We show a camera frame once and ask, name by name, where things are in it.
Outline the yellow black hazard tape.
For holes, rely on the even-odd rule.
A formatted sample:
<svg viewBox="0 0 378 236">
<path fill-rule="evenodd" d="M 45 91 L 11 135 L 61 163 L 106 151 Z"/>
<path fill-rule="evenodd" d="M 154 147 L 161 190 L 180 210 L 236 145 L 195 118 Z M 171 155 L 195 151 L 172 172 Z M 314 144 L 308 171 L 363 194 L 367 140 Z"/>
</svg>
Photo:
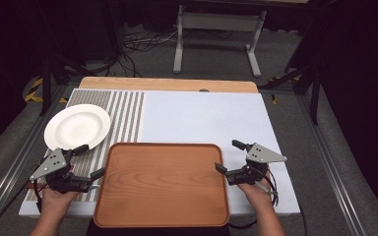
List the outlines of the yellow black hazard tape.
<svg viewBox="0 0 378 236">
<path fill-rule="evenodd" d="M 50 83 L 50 95 L 55 95 L 58 85 L 55 82 Z M 26 102 L 44 102 L 44 79 L 43 77 L 35 77 L 29 81 L 23 91 L 24 101 Z M 68 96 L 62 92 L 61 98 L 58 100 L 60 103 L 67 103 Z"/>
</svg>

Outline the white table mat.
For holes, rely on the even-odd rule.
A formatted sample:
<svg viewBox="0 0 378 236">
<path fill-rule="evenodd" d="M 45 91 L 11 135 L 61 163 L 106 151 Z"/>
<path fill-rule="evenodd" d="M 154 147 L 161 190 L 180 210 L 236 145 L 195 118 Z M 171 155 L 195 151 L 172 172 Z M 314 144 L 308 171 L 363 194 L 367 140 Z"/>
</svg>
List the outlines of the white table mat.
<svg viewBox="0 0 378 236">
<path fill-rule="evenodd" d="M 228 170 L 246 163 L 246 151 L 234 147 L 232 140 L 259 144 L 281 154 L 270 118 L 260 93 L 204 92 L 169 90 L 130 90 L 145 94 L 138 141 L 148 144 L 212 144 L 221 150 L 222 163 Z M 295 192 L 284 162 L 270 166 L 280 201 L 279 214 L 299 211 Z M 72 217 L 94 218 L 103 176 L 92 182 L 91 189 L 71 204 Z M 253 213 L 244 194 L 229 186 L 225 176 L 229 217 Z"/>
</svg>

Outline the brown wooden tray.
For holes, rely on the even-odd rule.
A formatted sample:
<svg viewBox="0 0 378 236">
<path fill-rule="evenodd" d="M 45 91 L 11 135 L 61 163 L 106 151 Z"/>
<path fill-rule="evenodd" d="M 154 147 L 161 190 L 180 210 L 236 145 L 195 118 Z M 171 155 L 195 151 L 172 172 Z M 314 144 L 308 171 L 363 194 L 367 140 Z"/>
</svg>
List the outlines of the brown wooden tray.
<svg viewBox="0 0 378 236">
<path fill-rule="evenodd" d="M 94 211 L 101 228 L 218 227 L 229 221 L 212 144 L 118 143 L 109 150 Z"/>
</svg>

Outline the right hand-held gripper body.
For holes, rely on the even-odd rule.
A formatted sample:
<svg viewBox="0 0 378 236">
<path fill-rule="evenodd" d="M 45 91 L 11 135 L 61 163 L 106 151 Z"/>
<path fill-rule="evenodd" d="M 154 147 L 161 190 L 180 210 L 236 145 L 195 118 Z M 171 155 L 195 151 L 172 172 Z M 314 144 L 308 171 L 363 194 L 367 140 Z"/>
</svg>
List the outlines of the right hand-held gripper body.
<svg viewBox="0 0 378 236">
<path fill-rule="evenodd" d="M 285 156 L 257 143 L 249 145 L 251 149 L 246 151 L 246 164 L 240 169 L 227 171 L 225 177 L 229 185 L 253 185 L 265 177 L 270 163 L 287 161 Z"/>
</svg>

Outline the person's left hand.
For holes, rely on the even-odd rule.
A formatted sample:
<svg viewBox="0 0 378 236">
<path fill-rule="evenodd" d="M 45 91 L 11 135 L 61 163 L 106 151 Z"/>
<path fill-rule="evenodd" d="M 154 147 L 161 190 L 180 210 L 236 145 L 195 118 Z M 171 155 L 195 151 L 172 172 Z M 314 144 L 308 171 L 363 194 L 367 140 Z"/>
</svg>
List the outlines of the person's left hand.
<svg viewBox="0 0 378 236">
<path fill-rule="evenodd" d="M 78 195 L 78 192 L 62 194 L 50 188 L 46 188 L 42 191 L 41 212 L 44 214 L 64 216 L 71 202 L 77 198 Z"/>
</svg>

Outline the white round plate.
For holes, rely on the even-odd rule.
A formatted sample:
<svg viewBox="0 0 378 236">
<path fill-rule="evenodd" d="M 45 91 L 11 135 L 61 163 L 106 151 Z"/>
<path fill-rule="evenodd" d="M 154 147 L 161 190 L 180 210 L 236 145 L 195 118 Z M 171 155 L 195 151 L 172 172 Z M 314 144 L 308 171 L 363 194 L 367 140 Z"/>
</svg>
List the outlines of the white round plate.
<svg viewBox="0 0 378 236">
<path fill-rule="evenodd" d="M 58 112 L 44 129 L 48 148 L 73 149 L 88 145 L 95 148 L 107 136 L 111 120 L 108 113 L 93 104 L 78 104 Z"/>
</svg>

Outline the white metal stand frame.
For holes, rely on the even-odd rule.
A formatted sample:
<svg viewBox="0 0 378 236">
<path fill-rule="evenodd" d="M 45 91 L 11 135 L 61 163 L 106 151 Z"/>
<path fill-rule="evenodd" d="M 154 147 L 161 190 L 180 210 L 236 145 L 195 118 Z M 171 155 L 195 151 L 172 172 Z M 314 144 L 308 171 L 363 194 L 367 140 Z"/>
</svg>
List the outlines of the white metal stand frame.
<svg viewBox="0 0 378 236">
<path fill-rule="evenodd" d="M 262 73 L 256 58 L 255 50 L 258 39 L 266 20 L 267 12 L 261 11 L 256 16 L 240 16 L 229 14 L 193 13 L 187 12 L 183 5 L 178 7 L 177 15 L 177 42 L 173 72 L 179 74 L 182 68 L 183 59 L 183 30 L 231 30 L 251 31 L 252 40 L 244 46 L 252 74 L 259 78 Z"/>
</svg>

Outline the striped grey white placemat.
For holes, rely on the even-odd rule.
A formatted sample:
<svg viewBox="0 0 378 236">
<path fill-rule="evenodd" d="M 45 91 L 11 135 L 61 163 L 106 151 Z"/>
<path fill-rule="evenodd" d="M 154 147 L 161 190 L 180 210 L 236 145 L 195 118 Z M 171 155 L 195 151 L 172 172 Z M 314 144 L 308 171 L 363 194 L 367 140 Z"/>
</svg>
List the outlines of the striped grey white placemat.
<svg viewBox="0 0 378 236">
<path fill-rule="evenodd" d="M 145 94 L 142 91 L 84 88 L 73 90 L 66 108 L 78 104 L 97 105 L 108 113 L 111 120 L 110 130 L 100 144 L 72 158 L 72 172 L 75 175 L 88 177 L 104 167 L 111 146 L 138 141 L 144 100 Z"/>
</svg>

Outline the light wooden table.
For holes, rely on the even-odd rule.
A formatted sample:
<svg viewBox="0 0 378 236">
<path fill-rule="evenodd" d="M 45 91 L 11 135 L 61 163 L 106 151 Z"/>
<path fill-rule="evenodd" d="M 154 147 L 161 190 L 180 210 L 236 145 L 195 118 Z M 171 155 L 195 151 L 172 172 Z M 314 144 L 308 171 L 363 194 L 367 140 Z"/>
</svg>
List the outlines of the light wooden table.
<svg viewBox="0 0 378 236">
<path fill-rule="evenodd" d="M 253 82 L 190 79 L 84 77 L 80 89 L 177 90 L 258 93 Z"/>
</svg>

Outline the person's right hand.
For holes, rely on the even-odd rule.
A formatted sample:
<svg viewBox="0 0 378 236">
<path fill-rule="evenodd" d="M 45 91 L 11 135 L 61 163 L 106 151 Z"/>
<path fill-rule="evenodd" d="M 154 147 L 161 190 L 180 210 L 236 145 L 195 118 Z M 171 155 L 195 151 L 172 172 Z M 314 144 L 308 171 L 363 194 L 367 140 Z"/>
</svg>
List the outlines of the person's right hand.
<svg viewBox="0 0 378 236">
<path fill-rule="evenodd" d="M 270 193 L 271 185 L 265 178 L 254 185 L 242 183 L 238 184 L 237 187 L 244 193 L 247 201 L 257 213 L 274 209 Z"/>
</svg>

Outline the black metal stand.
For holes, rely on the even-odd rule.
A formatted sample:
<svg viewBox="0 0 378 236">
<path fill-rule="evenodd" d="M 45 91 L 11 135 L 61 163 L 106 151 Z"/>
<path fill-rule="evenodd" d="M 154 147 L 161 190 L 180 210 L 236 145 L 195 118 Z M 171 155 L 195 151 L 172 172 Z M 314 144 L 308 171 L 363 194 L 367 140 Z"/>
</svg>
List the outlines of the black metal stand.
<svg viewBox="0 0 378 236">
<path fill-rule="evenodd" d="M 299 95 L 305 95 L 309 88 L 311 90 L 311 98 L 309 105 L 309 116 L 314 125 L 318 124 L 317 121 L 317 110 L 319 102 L 319 92 L 321 86 L 321 77 L 319 75 L 318 69 L 315 66 L 305 66 L 286 75 L 270 80 L 267 84 L 263 86 L 258 86 L 258 89 L 274 89 L 288 81 L 292 81 L 297 78 L 296 84 L 293 86 L 293 92 Z"/>
<path fill-rule="evenodd" d="M 73 61 L 70 61 L 55 53 L 47 53 L 42 57 L 42 106 L 40 115 L 43 116 L 49 110 L 52 103 L 51 78 L 62 85 L 69 82 L 69 76 L 65 67 L 68 66 L 83 76 L 93 76 L 94 73 L 85 69 Z"/>
</svg>

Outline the aluminium floor rail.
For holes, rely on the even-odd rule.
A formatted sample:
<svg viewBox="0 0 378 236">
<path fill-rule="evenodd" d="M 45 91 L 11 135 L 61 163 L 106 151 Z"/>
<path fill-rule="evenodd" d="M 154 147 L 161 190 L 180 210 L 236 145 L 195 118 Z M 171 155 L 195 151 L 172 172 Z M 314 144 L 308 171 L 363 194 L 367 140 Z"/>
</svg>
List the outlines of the aluminium floor rail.
<svg viewBox="0 0 378 236">
<path fill-rule="evenodd" d="M 304 119 L 308 125 L 308 128 L 312 134 L 312 137 L 318 147 L 321 154 L 321 161 L 325 172 L 329 178 L 330 184 L 336 196 L 337 202 L 341 208 L 341 211 L 345 217 L 346 224 L 350 230 L 352 236 L 367 236 L 365 229 L 358 217 L 355 207 L 352 203 L 347 188 L 340 177 L 339 171 L 335 166 L 328 146 L 322 136 L 322 133 L 317 125 L 315 125 L 310 116 L 310 107 L 307 104 L 307 100 L 302 95 L 296 98 L 300 110 L 304 115 Z"/>
<path fill-rule="evenodd" d="M 44 127 L 61 109 L 60 99 L 69 96 L 72 87 L 56 86 L 52 91 L 49 107 L 43 114 L 40 112 L 45 103 L 28 102 L 0 137 L 0 218 L 28 183 L 27 175 L 45 150 Z"/>
</svg>

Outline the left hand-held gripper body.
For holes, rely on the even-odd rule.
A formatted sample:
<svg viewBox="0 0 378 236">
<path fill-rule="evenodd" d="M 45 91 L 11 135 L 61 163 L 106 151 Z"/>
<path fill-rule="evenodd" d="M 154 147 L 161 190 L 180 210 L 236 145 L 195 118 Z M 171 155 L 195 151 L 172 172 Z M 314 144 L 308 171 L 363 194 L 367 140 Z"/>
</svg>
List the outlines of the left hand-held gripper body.
<svg viewBox="0 0 378 236">
<path fill-rule="evenodd" d="M 31 181 L 43 177 L 48 187 L 54 191 L 65 194 L 67 192 L 86 193 L 91 185 L 90 177 L 76 176 L 71 171 L 72 157 L 68 149 L 57 147 L 46 156 L 30 176 Z"/>
</svg>

